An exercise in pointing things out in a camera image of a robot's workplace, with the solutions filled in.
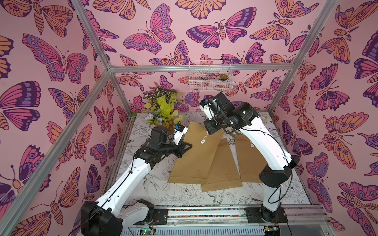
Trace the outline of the brown kraft file bag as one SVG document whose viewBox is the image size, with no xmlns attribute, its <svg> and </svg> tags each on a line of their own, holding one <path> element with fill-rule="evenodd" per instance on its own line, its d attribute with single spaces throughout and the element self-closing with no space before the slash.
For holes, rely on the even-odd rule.
<svg viewBox="0 0 378 236">
<path fill-rule="evenodd" d="M 206 180 L 201 185 L 203 192 L 242 187 L 232 151 L 227 139 L 221 139 Z"/>
</svg>

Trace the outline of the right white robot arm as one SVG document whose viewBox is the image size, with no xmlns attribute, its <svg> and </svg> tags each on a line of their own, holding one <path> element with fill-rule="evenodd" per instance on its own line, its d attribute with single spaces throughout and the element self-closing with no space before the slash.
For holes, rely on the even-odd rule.
<svg viewBox="0 0 378 236">
<path fill-rule="evenodd" d="M 280 186 L 292 176 L 299 162 L 298 155 L 285 151 L 263 124 L 258 112 L 247 102 L 234 106 L 222 93 L 201 100 L 200 109 L 207 117 L 204 126 L 212 135 L 231 128 L 240 131 L 257 148 L 267 162 L 259 175 L 264 184 L 262 209 L 276 212 L 282 199 Z"/>
</svg>

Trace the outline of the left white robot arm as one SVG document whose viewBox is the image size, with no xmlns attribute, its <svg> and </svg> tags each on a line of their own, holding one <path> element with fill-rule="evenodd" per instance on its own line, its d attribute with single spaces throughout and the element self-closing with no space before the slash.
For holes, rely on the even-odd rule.
<svg viewBox="0 0 378 236">
<path fill-rule="evenodd" d="M 86 201 L 81 208 L 81 224 L 78 228 L 84 236 L 119 236 L 135 223 L 155 222 L 155 206 L 140 199 L 135 204 L 124 204 L 137 185 L 165 157 L 174 154 L 181 158 L 192 145 L 182 141 L 188 128 L 181 124 L 174 127 L 170 138 L 163 126 L 152 128 L 150 137 L 134 153 L 127 171 L 96 201 Z"/>
</svg>

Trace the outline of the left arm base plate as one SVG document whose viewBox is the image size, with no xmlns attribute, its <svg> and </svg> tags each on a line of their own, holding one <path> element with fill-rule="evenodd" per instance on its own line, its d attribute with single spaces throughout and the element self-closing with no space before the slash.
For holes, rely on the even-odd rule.
<svg viewBox="0 0 378 236">
<path fill-rule="evenodd" d="M 168 220 L 167 208 L 150 210 L 144 220 L 134 223 L 134 226 L 166 225 Z"/>
</svg>

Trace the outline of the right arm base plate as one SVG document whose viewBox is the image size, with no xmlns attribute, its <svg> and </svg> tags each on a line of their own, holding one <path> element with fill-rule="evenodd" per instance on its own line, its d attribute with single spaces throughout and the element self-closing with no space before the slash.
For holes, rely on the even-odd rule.
<svg viewBox="0 0 378 236">
<path fill-rule="evenodd" d="M 244 209 L 248 223 L 287 223 L 288 219 L 284 209 L 278 207 L 274 212 L 268 210 L 264 206 L 247 207 Z"/>
</svg>

